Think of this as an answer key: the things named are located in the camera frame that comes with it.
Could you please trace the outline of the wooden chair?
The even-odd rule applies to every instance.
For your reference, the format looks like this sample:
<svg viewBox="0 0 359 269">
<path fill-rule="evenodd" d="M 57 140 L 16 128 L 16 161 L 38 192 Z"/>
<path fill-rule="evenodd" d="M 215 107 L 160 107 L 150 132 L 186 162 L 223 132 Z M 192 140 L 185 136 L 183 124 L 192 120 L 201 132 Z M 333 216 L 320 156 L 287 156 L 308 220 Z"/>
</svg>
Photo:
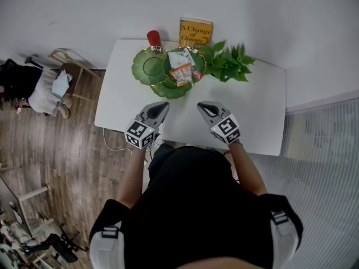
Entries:
<svg viewBox="0 0 359 269">
<path fill-rule="evenodd" d="M 69 87 L 65 92 L 66 96 L 93 101 L 95 94 L 92 90 L 92 83 L 95 80 L 101 80 L 96 72 L 74 60 L 64 49 L 52 50 L 48 57 L 60 64 L 56 78 L 59 78 L 63 71 L 72 77 L 68 82 Z"/>
</svg>

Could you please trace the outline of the white side table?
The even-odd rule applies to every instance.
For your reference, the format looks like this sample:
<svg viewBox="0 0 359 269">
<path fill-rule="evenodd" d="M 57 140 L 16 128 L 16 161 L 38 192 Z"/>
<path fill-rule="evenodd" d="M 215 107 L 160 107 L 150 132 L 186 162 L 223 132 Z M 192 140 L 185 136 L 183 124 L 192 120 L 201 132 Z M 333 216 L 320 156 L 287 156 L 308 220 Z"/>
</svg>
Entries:
<svg viewBox="0 0 359 269">
<path fill-rule="evenodd" d="M 30 198 L 33 198 L 39 194 L 42 194 L 48 190 L 48 187 L 41 187 L 29 193 L 23 195 L 17 195 L 10 188 L 10 186 L 4 180 L 2 174 L 7 171 L 13 171 L 21 169 L 22 166 L 10 166 L 2 168 L 0 166 L 0 208 L 7 214 L 8 217 L 12 217 L 19 226 L 29 235 L 30 238 L 34 238 L 38 235 L 46 226 L 53 222 L 53 219 L 49 219 L 43 222 L 37 227 L 31 226 L 29 220 L 24 214 L 24 202 Z"/>
</svg>

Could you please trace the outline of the red cup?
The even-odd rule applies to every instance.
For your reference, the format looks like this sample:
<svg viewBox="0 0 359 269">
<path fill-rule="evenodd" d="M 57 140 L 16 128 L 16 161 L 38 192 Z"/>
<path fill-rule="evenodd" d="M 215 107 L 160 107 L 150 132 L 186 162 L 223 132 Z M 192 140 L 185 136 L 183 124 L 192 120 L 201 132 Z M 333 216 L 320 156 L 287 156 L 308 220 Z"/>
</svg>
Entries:
<svg viewBox="0 0 359 269">
<path fill-rule="evenodd" d="M 158 31 L 149 31 L 146 36 L 151 47 L 162 47 L 162 42 Z"/>
</svg>

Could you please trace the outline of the cluttered shelf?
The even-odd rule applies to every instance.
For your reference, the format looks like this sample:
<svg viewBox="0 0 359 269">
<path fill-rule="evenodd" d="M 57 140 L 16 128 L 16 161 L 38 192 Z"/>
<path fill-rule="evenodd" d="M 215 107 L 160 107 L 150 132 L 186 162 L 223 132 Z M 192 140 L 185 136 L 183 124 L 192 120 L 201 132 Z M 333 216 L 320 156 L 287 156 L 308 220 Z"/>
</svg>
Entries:
<svg viewBox="0 0 359 269">
<path fill-rule="evenodd" d="M 15 253 L 24 246 L 35 246 L 39 242 L 27 234 L 17 222 L 10 223 L 6 220 L 6 214 L 0 207 L 0 251 Z"/>
</svg>

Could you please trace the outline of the clear white small packet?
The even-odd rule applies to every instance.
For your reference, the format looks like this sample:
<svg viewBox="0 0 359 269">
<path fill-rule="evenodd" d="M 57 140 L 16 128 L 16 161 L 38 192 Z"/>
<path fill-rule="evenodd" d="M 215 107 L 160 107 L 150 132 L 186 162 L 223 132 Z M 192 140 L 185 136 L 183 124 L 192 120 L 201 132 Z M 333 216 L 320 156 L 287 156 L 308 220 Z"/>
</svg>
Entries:
<svg viewBox="0 0 359 269">
<path fill-rule="evenodd" d="M 168 52 L 168 58 L 171 69 L 176 69 L 186 64 L 190 64 L 191 66 L 195 65 L 195 61 L 191 56 L 189 47 L 184 47 L 182 50 L 174 52 Z"/>
</svg>

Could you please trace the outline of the green potted plant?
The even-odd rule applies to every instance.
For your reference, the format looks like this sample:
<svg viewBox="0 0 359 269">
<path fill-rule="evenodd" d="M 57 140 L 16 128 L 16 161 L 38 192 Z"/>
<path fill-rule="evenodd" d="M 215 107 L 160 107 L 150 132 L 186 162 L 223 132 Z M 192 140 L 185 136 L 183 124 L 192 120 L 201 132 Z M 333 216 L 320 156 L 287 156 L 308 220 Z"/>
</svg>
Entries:
<svg viewBox="0 0 359 269">
<path fill-rule="evenodd" d="M 231 79 L 247 82 L 246 75 L 252 73 L 249 65 L 254 64 L 256 59 L 246 55 L 244 44 L 225 46 L 226 41 L 220 41 L 199 49 L 206 63 L 204 75 L 211 75 L 221 82 Z"/>
</svg>

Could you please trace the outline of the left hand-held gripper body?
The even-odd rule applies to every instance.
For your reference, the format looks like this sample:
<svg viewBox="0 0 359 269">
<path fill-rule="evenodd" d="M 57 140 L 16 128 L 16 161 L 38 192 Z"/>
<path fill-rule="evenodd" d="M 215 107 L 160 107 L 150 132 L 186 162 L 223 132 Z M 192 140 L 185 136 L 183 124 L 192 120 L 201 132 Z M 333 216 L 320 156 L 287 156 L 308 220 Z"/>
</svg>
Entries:
<svg viewBox="0 0 359 269">
<path fill-rule="evenodd" d="M 126 142 L 140 150 L 149 146 L 159 136 L 160 124 L 160 119 L 142 119 L 136 116 L 124 132 Z"/>
</svg>

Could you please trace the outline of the black grey office chair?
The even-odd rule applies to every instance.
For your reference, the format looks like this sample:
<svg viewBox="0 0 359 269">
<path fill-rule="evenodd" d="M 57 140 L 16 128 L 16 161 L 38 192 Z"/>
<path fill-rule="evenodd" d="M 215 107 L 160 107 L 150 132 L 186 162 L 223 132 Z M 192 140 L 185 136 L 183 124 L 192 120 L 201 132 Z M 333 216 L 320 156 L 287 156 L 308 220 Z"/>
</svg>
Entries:
<svg viewBox="0 0 359 269">
<path fill-rule="evenodd" d="M 45 251 L 52 247 L 56 251 L 56 255 L 54 256 L 56 261 L 58 260 L 58 257 L 62 257 L 67 263 L 74 263 L 78 261 L 78 257 L 75 255 L 75 252 L 79 250 L 87 252 L 89 248 L 83 248 L 73 241 L 73 239 L 79 235 L 79 231 L 77 231 L 72 238 L 69 238 L 67 233 L 64 231 L 64 223 L 61 223 L 59 227 L 62 232 L 61 235 L 51 233 L 45 241 L 40 242 L 37 245 L 23 246 L 22 251 L 29 256 L 32 253 Z"/>
</svg>

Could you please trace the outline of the person's right forearm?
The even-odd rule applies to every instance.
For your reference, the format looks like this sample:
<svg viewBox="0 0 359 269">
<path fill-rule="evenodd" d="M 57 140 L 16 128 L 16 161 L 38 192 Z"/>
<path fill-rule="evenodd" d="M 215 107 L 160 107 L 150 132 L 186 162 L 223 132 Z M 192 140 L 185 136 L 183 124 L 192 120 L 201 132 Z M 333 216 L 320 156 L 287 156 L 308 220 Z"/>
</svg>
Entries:
<svg viewBox="0 0 359 269">
<path fill-rule="evenodd" d="M 235 141 L 228 147 L 240 185 L 257 196 L 266 194 L 264 181 L 243 145 L 239 141 Z"/>
</svg>

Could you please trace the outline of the green glass tiered plates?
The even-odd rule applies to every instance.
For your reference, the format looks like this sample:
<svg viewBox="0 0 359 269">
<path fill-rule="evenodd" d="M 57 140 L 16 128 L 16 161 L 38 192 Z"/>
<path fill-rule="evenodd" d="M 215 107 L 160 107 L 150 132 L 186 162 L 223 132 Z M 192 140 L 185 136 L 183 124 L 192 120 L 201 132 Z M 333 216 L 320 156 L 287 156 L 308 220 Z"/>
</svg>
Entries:
<svg viewBox="0 0 359 269">
<path fill-rule="evenodd" d="M 178 99 L 186 95 L 199 82 L 192 77 L 193 85 L 178 87 L 176 81 L 170 75 L 171 65 L 168 52 L 182 50 L 184 47 L 177 47 L 172 50 L 165 50 L 162 47 L 148 47 L 137 53 L 133 59 L 132 74 L 141 84 L 149 86 L 152 91 L 161 98 Z M 206 70 L 204 57 L 198 50 L 190 48 L 190 53 L 195 61 L 192 69 L 203 73 Z"/>
</svg>

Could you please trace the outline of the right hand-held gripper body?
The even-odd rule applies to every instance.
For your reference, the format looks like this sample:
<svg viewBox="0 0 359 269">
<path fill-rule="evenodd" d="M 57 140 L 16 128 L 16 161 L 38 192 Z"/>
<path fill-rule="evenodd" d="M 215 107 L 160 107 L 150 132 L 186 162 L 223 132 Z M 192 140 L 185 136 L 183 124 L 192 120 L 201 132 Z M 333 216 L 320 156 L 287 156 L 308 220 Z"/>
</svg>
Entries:
<svg viewBox="0 0 359 269">
<path fill-rule="evenodd" d="M 233 114 L 223 118 L 219 123 L 211 127 L 210 132 L 215 138 L 224 142 L 226 145 L 230 145 L 239 140 L 241 135 L 239 124 Z"/>
</svg>

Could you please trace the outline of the person's left forearm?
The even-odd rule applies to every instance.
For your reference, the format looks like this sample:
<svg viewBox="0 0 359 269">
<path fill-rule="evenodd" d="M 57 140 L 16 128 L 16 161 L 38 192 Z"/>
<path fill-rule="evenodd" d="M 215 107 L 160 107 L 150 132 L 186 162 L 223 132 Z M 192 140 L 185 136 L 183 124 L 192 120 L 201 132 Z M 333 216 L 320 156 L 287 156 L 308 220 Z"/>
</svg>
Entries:
<svg viewBox="0 0 359 269">
<path fill-rule="evenodd" d="M 142 195 L 142 180 L 146 150 L 133 149 L 119 184 L 116 200 L 132 208 Z"/>
</svg>

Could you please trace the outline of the person's black clothing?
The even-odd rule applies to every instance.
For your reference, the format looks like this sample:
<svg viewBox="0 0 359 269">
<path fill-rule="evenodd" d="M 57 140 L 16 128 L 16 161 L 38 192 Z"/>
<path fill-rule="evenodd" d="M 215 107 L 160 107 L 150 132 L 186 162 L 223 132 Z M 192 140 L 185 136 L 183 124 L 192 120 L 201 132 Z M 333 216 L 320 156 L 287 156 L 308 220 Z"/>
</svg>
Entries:
<svg viewBox="0 0 359 269">
<path fill-rule="evenodd" d="M 216 150 L 162 144 L 132 208 L 105 202 L 90 235 L 94 269 L 282 269 L 301 219 L 285 196 L 257 196 Z"/>
</svg>

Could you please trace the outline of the orange snack packet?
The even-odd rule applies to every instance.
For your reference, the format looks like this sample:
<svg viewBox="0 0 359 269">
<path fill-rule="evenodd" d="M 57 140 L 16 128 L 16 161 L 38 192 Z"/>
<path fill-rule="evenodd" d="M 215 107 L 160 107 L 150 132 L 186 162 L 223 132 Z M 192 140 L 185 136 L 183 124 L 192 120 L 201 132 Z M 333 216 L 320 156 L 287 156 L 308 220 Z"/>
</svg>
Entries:
<svg viewBox="0 0 359 269">
<path fill-rule="evenodd" d="M 176 81 L 178 87 L 184 85 L 193 85 L 192 80 L 192 65 L 191 63 L 184 64 L 178 68 L 170 70 L 170 75 Z"/>
</svg>

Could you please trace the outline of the yellow book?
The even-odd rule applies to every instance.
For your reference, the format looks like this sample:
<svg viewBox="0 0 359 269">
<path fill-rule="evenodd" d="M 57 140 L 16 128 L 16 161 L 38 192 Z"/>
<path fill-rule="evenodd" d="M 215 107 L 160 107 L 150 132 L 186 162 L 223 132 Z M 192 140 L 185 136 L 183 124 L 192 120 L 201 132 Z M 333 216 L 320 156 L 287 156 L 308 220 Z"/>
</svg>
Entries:
<svg viewBox="0 0 359 269">
<path fill-rule="evenodd" d="M 213 23 L 210 21 L 181 17 L 179 28 L 180 47 L 198 49 L 211 42 Z"/>
</svg>

